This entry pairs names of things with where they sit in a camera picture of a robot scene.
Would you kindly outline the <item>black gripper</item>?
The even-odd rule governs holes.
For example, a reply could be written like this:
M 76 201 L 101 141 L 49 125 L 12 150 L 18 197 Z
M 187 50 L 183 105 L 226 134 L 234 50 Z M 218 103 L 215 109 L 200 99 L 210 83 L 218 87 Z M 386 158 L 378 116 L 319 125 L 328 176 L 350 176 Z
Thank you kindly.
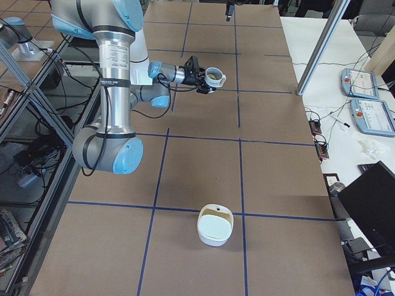
M 234 4 L 230 0 L 226 0 L 226 21 L 229 22 L 234 13 Z M 199 94 L 209 94 L 216 91 L 216 88 L 210 86 L 202 86 L 204 83 L 204 76 L 206 75 L 206 69 L 199 65 L 198 58 L 192 55 L 184 65 L 180 66 L 180 69 L 184 72 L 184 79 L 181 82 L 185 85 L 197 86 L 196 92 Z

